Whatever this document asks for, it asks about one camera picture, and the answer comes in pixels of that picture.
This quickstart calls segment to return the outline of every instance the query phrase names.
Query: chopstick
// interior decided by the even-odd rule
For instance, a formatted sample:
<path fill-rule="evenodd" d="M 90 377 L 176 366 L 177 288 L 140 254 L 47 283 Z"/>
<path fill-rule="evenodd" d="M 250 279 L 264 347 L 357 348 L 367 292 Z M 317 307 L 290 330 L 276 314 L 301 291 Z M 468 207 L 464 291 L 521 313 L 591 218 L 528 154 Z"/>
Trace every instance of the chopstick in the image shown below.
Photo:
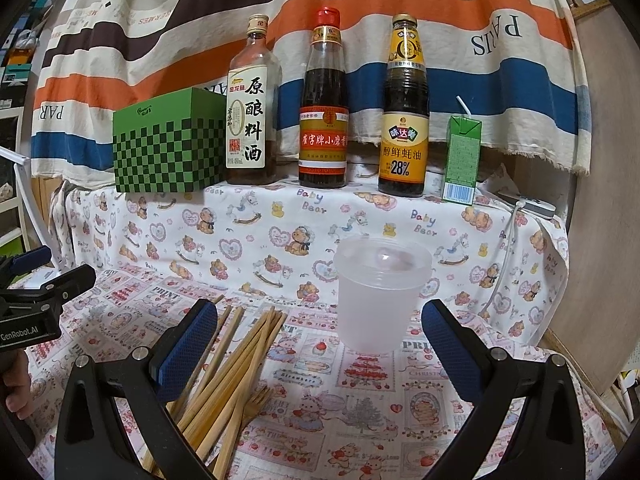
<path fill-rule="evenodd" d="M 260 319 L 267 317 L 268 313 L 264 313 Z M 193 449 L 198 449 L 200 444 L 206 437 L 207 431 L 215 423 L 216 419 L 224 409 L 227 401 L 233 395 L 233 392 L 238 388 L 242 381 L 242 378 L 246 374 L 250 367 L 252 356 L 256 351 L 256 347 L 259 343 L 260 333 L 257 333 L 252 338 L 250 344 L 244 350 L 244 353 L 235 362 L 231 370 L 222 378 L 220 384 L 215 391 L 211 394 L 207 402 L 199 410 L 188 427 L 184 430 L 184 437 L 191 444 Z"/>
<path fill-rule="evenodd" d="M 231 338 L 236 333 L 236 330 L 238 330 L 238 326 L 242 321 L 242 316 L 244 316 L 244 308 L 239 306 L 238 308 L 236 308 L 236 313 L 234 314 L 234 318 L 231 321 L 231 324 L 229 325 L 228 330 L 226 330 L 225 335 L 222 336 L 222 339 L 220 340 L 220 344 L 218 345 L 218 347 L 216 348 L 216 351 L 213 354 L 213 359 L 209 363 L 209 366 L 207 367 L 207 370 L 204 373 L 204 377 L 202 378 L 202 380 L 200 381 L 200 384 L 198 384 L 198 387 L 196 388 L 196 393 L 195 393 L 196 396 L 199 396 L 202 393 L 202 391 L 207 386 L 207 384 L 211 382 L 212 378 L 216 374 L 216 371 L 218 371 L 218 368 L 220 367 L 220 363 L 222 362 L 222 359 L 225 356 L 226 349 L 229 348 L 229 344 L 231 343 Z"/>
<path fill-rule="evenodd" d="M 220 294 L 215 300 L 211 301 L 211 303 L 218 304 L 220 301 L 222 301 L 223 298 L 224 298 L 224 294 Z M 225 309 L 225 311 L 222 313 L 222 316 L 220 316 L 220 318 L 218 319 L 218 322 L 216 323 L 216 330 L 213 336 L 211 337 L 211 339 L 209 340 L 209 343 L 207 344 L 207 348 L 202 353 L 202 356 L 200 357 L 198 364 L 193 369 L 193 373 L 191 373 L 191 377 L 189 377 L 189 380 L 184 385 L 184 390 L 182 391 L 182 394 L 180 395 L 178 400 L 174 402 L 169 402 L 167 404 L 166 408 L 169 411 L 169 415 L 171 415 L 172 418 L 175 418 L 175 415 L 180 412 L 180 410 L 184 406 L 184 403 L 189 398 L 189 393 L 191 391 L 191 388 L 193 388 L 193 383 L 198 378 L 198 375 L 200 374 L 200 370 L 202 370 L 202 365 L 207 360 L 207 357 L 209 357 L 209 353 L 211 352 L 211 347 L 213 346 L 213 343 L 215 343 L 216 338 L 220 333 L 220 329 L 222 329 L 222 326 L 226 321 L 226 318 L 228 317 L 229 313 L 231 313 L 231 309 L 232 309 L 232 306 L 229 305 Z M 144 460 L 142 461 L 142 467 L 147 471 L 149 471 L 150 473 L 152 473 L 154 466 L 155 466 L 154 458 L 152 457 L 151 452 L 147 448 Z"/>
<path fill-rule="evenodd" d="M 238 345 L 238 347 L 233 351 L 233 353 L 228 357 L 228 359 L 224 362 L 224 364 L 220 367 L 217 373 L 212 378 L 211 382 L 207 384 L 202 393 L 191 399 L 191 402 L 187 405 L 187 409 L 184 412 L 184 415 L 178 422 L 178 428 L 181 431 L 184 431 L 193 418 L 198 414 L 204 404 L 209 400 L 211 394 L 217 389 L 222 380 L 228 376 L 231 368 L 236 364 L 238 358 L 242 355 L 242 353 L 246 350 L 246 348 L 251 344 L 254 336 L 260 332 L 260 329 L 264 325 L 266 321 L 266 316 L 261 316 L 260 319 L 255 323 L 254 327 L 249 330 L 249 333 L 244 337 L 244 340 Z"/>
<path fill-rule="evenodd" d="M 274 309 L 273 307 L 271 307 L 268 313 L 267 327 L 271 324 L 271 317 L 273 317 L 273 313 Z M 218 454 L 218 460 L 216 461 L 216 465 L 213 469 L 213 474 L 217 478 L 224 478 L 226 476 L 226 470 L 229 468 L 234 448 L 236 446 L 236 439 L 238 438 L 238 431 L 240 430 L 240 425 L 242 424 L 244 405 L 251 395 L 252 384 L 254 382 L 256 372 L 258 371 L 260 361 L 262 360 L 263 352 L 265 351 L 264 348 L 265 343 L 268 339 L 268 335 L 268 328 L 263 329 L 260 332 L 260 341 L 258 343 L 257 349 L 254 352 L 254 356 L 252 357 L 249 371 L 242 379 L 242 383 L 240 386 L 241 393 L 238 398 L 238 402 L 236 402 L 234 412 L 231 415 L 231 420 L 226 427 L 225 437 L 222 441 L 220 453 Z"/>
<path fill-rule="evenodd" d="M 273 329 L 271 330 L 271 333 L 269 334 L 269 338 L 267 339 L 266 345 L 262 349 L 262 355 L 260 360 L 262 360 L 265 357 L 266 353 L 269 351 L 269 348 L 271 348 L 271 345 L 273 345 L 276 337 L 278 336 L 278 332 L 280 331 L 280 329 L 282 328 L 282 325 L 287 319 L 287 315 L 284 312 L 280 312 L 275 315 L 277 316 L 276 324 L 274 325 Z M 218 441 L 218 439 L 220 438 L 220 435 L 224 431 L 226 424 L 228 423 L 228 420 L 233 413 L 234 407 L 238 402 L 239 393 L 240 393 L 240 388 L 236 389 L 233 395 L 231 396 L 231 398 L 226 402 L 224 409 L 218 415 L 218 418 L 213 423 L 212 427 L 210 428 L 209 432 L 207 433 L 206 437 L 204 438 L 200 446 L 198 446 L 197 455 L 201 459 L 204 460 L 209 454 L 209 452 L 211 451 L 211 448 L 213 448 L 216 445 L 216 442 Z"/>

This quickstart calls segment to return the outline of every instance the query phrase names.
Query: striped curtain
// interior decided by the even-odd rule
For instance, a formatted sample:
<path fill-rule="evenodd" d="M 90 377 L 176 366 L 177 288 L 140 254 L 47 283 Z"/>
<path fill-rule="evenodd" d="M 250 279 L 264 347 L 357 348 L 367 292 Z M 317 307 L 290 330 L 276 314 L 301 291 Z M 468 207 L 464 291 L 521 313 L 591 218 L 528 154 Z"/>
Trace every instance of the striped curtain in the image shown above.
<path fill-rule="evenodd" d="M 430 140 L 446 141 L 460 95 L 482 143 L 587 173 L 590 107 L 565 0 L 67 0 L 47 46 L 33 111 L 33 171 L 89 188 L 113 183 L 114 110 L 189 86 L 225 93 L 249 15 L 267 14 L 280 59 L 280 155 L 298 152 L 310 32 L 337 7 L 350 139 L 380 140 L 391 16 L 418 19 L 431 87 Z"/>

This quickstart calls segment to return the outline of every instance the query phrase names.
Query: red bottle cap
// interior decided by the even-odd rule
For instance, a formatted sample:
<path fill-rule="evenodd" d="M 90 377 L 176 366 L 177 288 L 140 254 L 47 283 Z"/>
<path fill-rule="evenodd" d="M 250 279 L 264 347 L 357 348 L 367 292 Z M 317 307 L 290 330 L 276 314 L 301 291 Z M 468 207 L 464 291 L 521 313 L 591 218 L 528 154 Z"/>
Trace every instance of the red bottle cap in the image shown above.
<path fill-rule="evenodd" d="M 318 10 L 318 25 L 340 28 L 340 11 L 333 7 L 323 7 Z"/>

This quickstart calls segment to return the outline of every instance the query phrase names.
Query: bottle cap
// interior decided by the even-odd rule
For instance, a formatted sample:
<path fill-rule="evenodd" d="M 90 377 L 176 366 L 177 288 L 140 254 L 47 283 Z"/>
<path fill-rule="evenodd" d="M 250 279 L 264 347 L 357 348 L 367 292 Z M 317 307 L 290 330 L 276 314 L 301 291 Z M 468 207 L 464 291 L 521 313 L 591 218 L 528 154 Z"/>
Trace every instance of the bottle cap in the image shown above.
<path fill-rule="evenodd" d="M 340 28 L 340 11 L 333 7 L 323 7 L 318 10 L 318 25 Z"/>
<path fill-rule="evenodd" d="M 393 18 L 393 22 L 394 22 L 394 25 L 397 22 L 410 22 L 410 23 L 413 23 L 416 27 L 418 26 L 418 20 L 416 20 L 412 15 L 404 14 L 404 13 L 396 14 Z"/>
<path fill-rule="evenodd" d="M 252 32 L 267 33 L 267 25 L 269 25 L 269 17 L 266 14 L 254 14 L 249 18 L 249 27 L 246 30 L 247 34 Z"/>

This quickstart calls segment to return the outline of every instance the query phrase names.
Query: translucent plastic cup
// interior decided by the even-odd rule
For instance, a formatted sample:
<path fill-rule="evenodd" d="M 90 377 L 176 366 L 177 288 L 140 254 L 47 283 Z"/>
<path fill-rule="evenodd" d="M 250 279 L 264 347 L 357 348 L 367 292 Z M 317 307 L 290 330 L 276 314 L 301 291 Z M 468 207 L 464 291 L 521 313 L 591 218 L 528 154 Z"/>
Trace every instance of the translucent plastic cup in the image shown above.
<path fill-rule="evenodd" d="M 418 295 L 431 279 L 431 254 L 418 243 L 354 236 L 340 241 L 338 337 L 356 352 L 383 354 L 402 345 Z"/>

